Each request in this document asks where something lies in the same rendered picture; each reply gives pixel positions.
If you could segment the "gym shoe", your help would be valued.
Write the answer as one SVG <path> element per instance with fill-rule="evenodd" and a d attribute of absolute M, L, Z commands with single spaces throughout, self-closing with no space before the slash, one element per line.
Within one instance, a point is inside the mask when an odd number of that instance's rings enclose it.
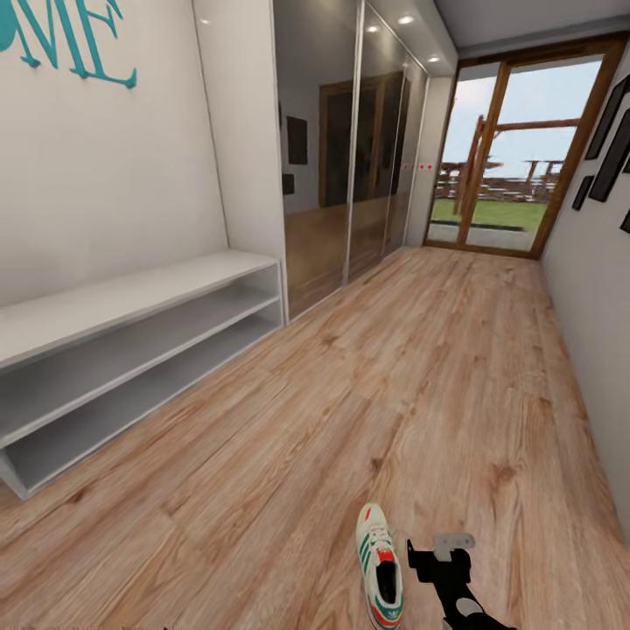
<path fill-rule="evenodd" d="M 403 608 L 400 562 L 379 505 L 362 506 L 356 545 L 370 619 L 376 630 L 399 630 Z"/>

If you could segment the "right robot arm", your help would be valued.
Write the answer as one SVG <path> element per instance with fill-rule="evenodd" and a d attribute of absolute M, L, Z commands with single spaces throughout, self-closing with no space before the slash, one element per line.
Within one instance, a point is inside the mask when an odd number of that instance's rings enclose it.
<path fill-rule="evenodd" d="M 443 630 L 517 630 L 487 615 L 466 585 L 471 582 L 471 566 L 464 550 L 475 547 L 474 536 L 442 533 L 431 540 L 434 550 L 414 551 L 409 546 L 408 560 L 420 583 L 435 585 L 445 612 Z"/>

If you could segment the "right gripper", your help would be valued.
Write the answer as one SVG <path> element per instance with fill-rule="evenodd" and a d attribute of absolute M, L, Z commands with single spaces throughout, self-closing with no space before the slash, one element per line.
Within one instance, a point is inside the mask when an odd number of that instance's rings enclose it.
<path fill-rule="evenodd" d="M 440 563 L 433 550 L 414 551 L 412 546 L 408 548 L 409 567 L 416 568 L 420 583 L 433 583 L 438 592 L 440 582 L 445 577 L 460 578 L 465 584 L 470 584 L 469 556 L 463 550 L 450 551 L 451 561 Z"/>

